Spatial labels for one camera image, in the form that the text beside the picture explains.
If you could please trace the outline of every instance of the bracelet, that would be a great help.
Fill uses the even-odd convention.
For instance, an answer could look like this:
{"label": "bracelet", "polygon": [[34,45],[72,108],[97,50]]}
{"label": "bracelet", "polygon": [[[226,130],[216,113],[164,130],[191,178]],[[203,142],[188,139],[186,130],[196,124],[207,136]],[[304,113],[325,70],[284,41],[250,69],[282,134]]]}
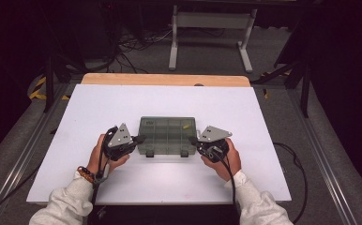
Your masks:
{"label": "bracelet", "polygon": [[91,184],[94,184],[95,176],[92,172],[87,170],[87,168],[80,166],[78,167],[78,172],[82,177],[84,177],[84,179],[86,179]]}

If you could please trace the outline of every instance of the white shirt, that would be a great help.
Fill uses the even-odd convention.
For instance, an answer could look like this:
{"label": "white shirt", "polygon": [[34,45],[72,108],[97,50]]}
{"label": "white shirt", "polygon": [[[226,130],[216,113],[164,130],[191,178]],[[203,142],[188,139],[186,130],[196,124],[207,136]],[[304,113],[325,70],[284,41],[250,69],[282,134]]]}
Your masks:
{"label": "white shirt", "polygon": [[[234,175],[236,199],[240,204],[241,225],[293,224],[286,210],[278,206],[272,195],[260,192],[254,184],[239,171]],[[231,181],[225,187],[232,188]],[[82,224],[83,217],[93,210],[90,203],[93,185],[75,172],[73,181],[67,186],[55,189],[46,208],[38,210],[30,219],[30,225]]]}

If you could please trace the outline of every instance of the transparent container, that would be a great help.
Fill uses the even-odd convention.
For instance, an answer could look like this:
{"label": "transparent container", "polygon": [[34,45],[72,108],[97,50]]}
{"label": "transparent container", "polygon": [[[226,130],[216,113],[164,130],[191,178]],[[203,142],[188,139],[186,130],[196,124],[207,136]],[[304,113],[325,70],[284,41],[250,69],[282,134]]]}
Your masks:
{"label": "transparent container", "polygon": [[196,137],[193,117],[141,117],[138,135],[146,139],[138,145],[141,155],[180,155],[183,158],[194,155],[196,147],[189,137]]}

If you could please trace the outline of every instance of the hand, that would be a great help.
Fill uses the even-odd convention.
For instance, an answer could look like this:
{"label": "hand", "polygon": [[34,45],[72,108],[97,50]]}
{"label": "hand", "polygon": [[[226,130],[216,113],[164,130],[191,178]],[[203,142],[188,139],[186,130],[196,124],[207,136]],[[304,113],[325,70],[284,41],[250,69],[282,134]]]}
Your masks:
{"label": "hand", "polygon": [[[238,171],[242,169],[242,164],[240,162],[240,156],[239,152],[234,148],[234,144],[231,141],[231,139],[225,139],[225,141],[228,143],[228,146],[230,148],[227,156],[224,158],[225,163],[228,165],[231,165],[231,173],[232,175],[235,175]],[[221,177],[225,181],[229,181],[231,179],[230,174],[228,173],[225,166],[222,164],[222,162],[216,162],[213,163],[210,161],[207,157],[201,156],[201,159],[204,161],[204,164],[212,169],[214,169],[219,177]]]}
{"label": "hand", "polygon": [[[97,145],[94,147],[93,152],[91,152],[90,160],[88,161],[87,170],[91,173],[97,174],[98,172],[98,162],[99,162],[99,154],[101,152],[101,145],[104,141],[105,134],[101,134],[99,136]],[[126,163],[126,161],[130,158],[130,155],[124,155],[119,158],[117,161],[109,161],[109,173],[111,173],[116,167],[121,166]],[[105,163],[107,162],[108,158],[105,157],[105,154],[102,154],[101,160],[101,169],[105,167]]]}

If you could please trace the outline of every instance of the person's left hand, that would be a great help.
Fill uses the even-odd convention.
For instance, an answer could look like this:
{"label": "person's left hand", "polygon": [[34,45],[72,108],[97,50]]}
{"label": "person's left hand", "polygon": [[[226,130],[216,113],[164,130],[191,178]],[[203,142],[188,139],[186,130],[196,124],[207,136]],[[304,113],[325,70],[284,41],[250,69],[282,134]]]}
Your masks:
{"label": "person's left hand", "polygon": [[[104,140],[105,134],[101,134],[99,136],[97,145],[94,147],[93,152],[91,152],[90,160],[88,161],[87,170],[91,173],[97,174],[98,172],[98,161],[99,161],[99,154],[101,151],[101,145]],[[125,155],[119,158],[117,161],[109,160],[109,173],[111,173],[116,167],[119,167],[126,163],[126,161],[130,158],[130,155]],[[105,163],[108,159],[105,157],[105,154],[102,155],[101,160],[101,169],[105,167]]]}

